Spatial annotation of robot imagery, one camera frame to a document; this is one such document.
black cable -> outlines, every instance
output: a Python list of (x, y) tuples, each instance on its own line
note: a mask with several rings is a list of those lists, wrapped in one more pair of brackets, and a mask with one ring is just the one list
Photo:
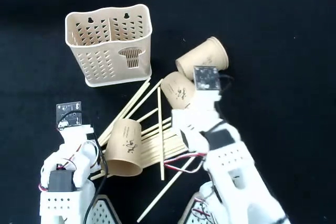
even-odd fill
[[(85, 115), (81, 110), (71, 110), (71, 111), (65, 113), (65, 114), (60, 118), (60, 120), (58, 120), (58, 122), (57, 122), (57, 124), (56, 124), (56, 128), (58, 128), (59, 123), (60, 123), (66, 116), (68, 116), (69, 114), (72, 114), (72, 113), (81, 113), (82, 115)], [(93, 204), (95, 203), (95, 201), (96, 201), (96, 199), (97, 199), (97, 196), (99, 195), (99, 193), (100, 193), (100, 191), (101, 191), (101, 189), (102, 189), (102, 187), (103, 187), (103, 185), (104, 185), (104, 183), (105, 183), (105, 181), (106, 181), (106, 179), (107, 179), (107, 175), (108, 175), (108, 173), (109, 173), (109, 169), (108, 169), (108, 166), (107, 166), (107, 162), (106, 162), (106, 159), (105, 159), (105, 157), (104, 157), (103, 151), (101, 150), (100, 144), (99, 144), (99, 142), (98, 142), (98, 138), (97, 138), (97, 135), (96, 135), (96, 132), (95, 132), (95, 128), (93, 127), (93, 123), (91, 123), (91, 126), (92, 126), (92, 128), (93, 128), (94, 139), (95, 139), (95, 142), (96, 142), (96, 145), (97, 145), (97, 147), (98, 147), (98, 151), (99, 151), (101, 160), (102, 160), (103, 165), (104, 165), (104, 168), (105, 168), (105, 175), (104, 175), (103, 180), (101, 181), (101, 183), (100, 183), (98, 189), (96, 190), (96, 193), (94, 194), (94, 197), (93, 197), (92, 201), (90, 202), (88, 209), (86, 210), (86, 213), (85, 213), (85, 216), (84, 216), (84, 220), (83, 220), (83, 224), (86, 224), (86, 221), (87, 221), (88, 216), (89, 216), (89, 212), (90, 212), (90, 210), (91, 210)]]
[(220, 93), (219, 93), (220, 95), (222, 95), (228, 88), (231, 87), (232, 82), (235, 80), (235, 78), (233, 78), (232, 76), (229, 76), (227, 74), (220, 74), (219, 78), (228, 80), (228, 84), (224, 88), (222, 88)]
[(288, 219), (287, 216), (284, 216), (283, 218), (278, 219), (276, 222), (274, 222), (273, 224), (283, 224), (285, 223), (285, 221)]

red wire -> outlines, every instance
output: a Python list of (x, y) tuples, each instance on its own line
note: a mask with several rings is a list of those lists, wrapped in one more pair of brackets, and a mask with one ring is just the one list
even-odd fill
[(201, 214), (201, 215), (206, 215), (206, 216), (209, 216), (209, 217), (211, 216), (211, 215), (207, 214), (206, 212), (203, 212), (203, 211), (198, 210), (198, 209), (196, 209), (196, 208), (193, 208), (192, 210), (198, 212), (198, 213)]
[(198, 153), (198, 152), (197, 153), (183, 154), (183, 155), (178, 156), (176, 158), (165, 160), (163, 163), (164, 164), (168, 164), (168, 163), (180, 160), (182, 158), (187, 158), (187, 157), (204, 157), (205, 155), (206, 155), (206, 153)]

circuit board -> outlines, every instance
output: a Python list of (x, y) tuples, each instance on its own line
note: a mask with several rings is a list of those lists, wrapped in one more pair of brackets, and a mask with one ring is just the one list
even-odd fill
[[(68, 102), (56, 105), (56, 122), (64, 116), (67, 112), (72, 110), (81, 110), (81, 102)], [(59, 124), (58, 128), (72, 127), (82, 125), (82, 114), (81, 113), (71, 113), (67, 115)]]

perforated plastic part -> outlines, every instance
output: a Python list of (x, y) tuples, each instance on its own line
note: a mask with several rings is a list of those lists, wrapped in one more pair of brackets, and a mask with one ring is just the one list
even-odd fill
[(207, 156), (207, 164), (215, 165), (224, 171), (240, 168), (244, 163), (254, 163), (244, 142), (237, 142), (217, 150)]
[(104, 200), (98, 200), (92, 211), (92, 224), (117, 224)]
[(65, 25), (66, 43), (87, 85), (140, 81), (151, 75), (152, 24), (145, 5), (70, 13)]

wire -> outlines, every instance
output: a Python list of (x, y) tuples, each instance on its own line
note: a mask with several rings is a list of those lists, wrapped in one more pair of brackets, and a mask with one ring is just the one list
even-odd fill
[(231, 85), (232, 85), (232, 82), (235, 80), (232, 76), (229, 76), (229, 75), (227, 75), (227, 74), (220, 74), (219, 75), (219, 78), (220, 79), (227, 79), (228, 80), (228, 84), (224, 87), (224, 88), (222, 88), (221, 89), (221, 91), (220, 91), (220, 95), (222, 95), (228, 88), (230, 88), (231, 87)]
[(201, 210), (199, 210), (197, 208), (193, 208), (192, 211), (196, 211), (196, 212), (200, 213), (201, 215), (210, 216), (210, 214), (207, 214), (206, 212), (201, 211)]
[(172, 166), (172, 165), (167, 165), (167, 164), (164, 164), (164, 166), (167, 167), (167, 168), (169, 168), (169, 169), (172, 169), (172, 170), (177, 170), (179, 172), (197, 173), (201, 169), (202, 164), (203, 164), (203, 160), (201, 160), (201, 162), (199, 163), (199, 165), (195, 169), (193, 169), (193, 170), (184, 170), (184, 169), (181, 169), (181, 168), (178, 168), (178, 167), (175, 167), (175, 166)]
[[(81, 110), (72, 110), (72, 111), (69, 111), (69, 112), (65, 113), (65, 114), (60, 118), (60, 120), (59, 120), (59, 121), (57, 122), (57, 124), (56, 124), (56, 127), (58, 126), (58, 124), (59, 124), (59, 123), (60, 123), (60, 122), (61, 122), (67, 115), (69, 115), (69, 114), (71, 114), (71, 113), (81, 113), (82, 115), (84, 115), (84, 113), (83, 113)], [(93, 204), (95, 203), (95, 201), (96, 201), (96, 199), (97, 199), (97, 196), (99, 195), (99, 193), (100, 193), (100, 191), (101, 191), (101, 189), (102, 189), (104, 183), (106, 182), (106, 179), (107, 179), (107, 176), (108, 176), (108, 173), (109, 173), (109, 168), (108, 168), (108, 166), (107, 166), (107, 162), (106, 162), (106, 159), (105, 159), (105, 157), (104, 157), (103, 151), (101, 150), (101, 147), (100, 147), (100, 145), (99, 145), (99, 143), (98, 143), (98, 138), (97, 138), (97, 135), (96, 135), (96, 132), (95, 132), (95, 128), (94, 128), (94, 126), (93, 126), (93, 123), (91, 123), (91, 125), (92, 125), (92, 128), (93, 128), (93, 135), (94, 135), (94, 139), (95, 139), (95, 142), (96, 142), (98, 151), (99, 151), (99, 155), (100, 155), (100, 157), (101, 157), (101, 160), (102, 160), (103, 165), (104, 165), (104, 168), (105, 168), (105, 174), (104, 174), (104, 176), (103, 176), (103, 179), (102, 179), (102, 181), (101, 181), (101, 183), (100, 183), (98, 189), (96, 190), (96, 193), (94, 194), (94, 197), (93, 197), (92, 201), (91, 201), (90, 204), (89, 204), (88, 209), (86, 210), (86, 213), (85, 213), (85, 216), (84, 216), (84, 220), (83, 220), (83, 224), (86, 224), (86, 221), (87, 221), (87, 219), (88, 219), (90, 210), (91, 210)]]
[(71, 161), (70, 159), (67, 159), (67, 158), (63, 158), (63, 157), (62, 157), (61, 159), (64, 159), (64, 160), (66, 160), (67, 162), (66, 162), (64, 165), (61, 165), (61, 167), (59, 167), (60, 169), (65, 168), (65, 166), (68, 165), (69, 162), (70, 162), (70, 163), (73, 164), (73, 166), (74, 166), (75, 169), (77, 170), (77, 166), (75, 165), (75, 163), (74, 163), (73, 161)]
[(95, 166), (96, 162), (98, 161), (98, 158), (99, 158), (98, 146), (93, 141), (86, 140), (82, 143), (82, 148), (83, 148), (84, 144), (86, 144), (86, 143), (92, 144), (96, 149), (96, 157), (94, 159), (94, 163), (90, 166), (90, 168), (93, 168)]
[(205, 153), (200, 153), (200, 152), (195, 152), (195, 153), (186, 153), (186, 154), (182, 154), (178, 157), (175, 158), (171, 158), (171, 159), (166, 159), (165, 161), (163, 161), (164, 164), (167, 163), (171, 163), (177, 160), (180, 160), (182, 158), (186, 158), (186, 157), (204, 157), (206, 154)]
[(38, 184), (38, 189), (39, 189), (40, 191), (48, 191), (48, 188), (43, 187), (43, 186), (41, 185), (41, 183)]

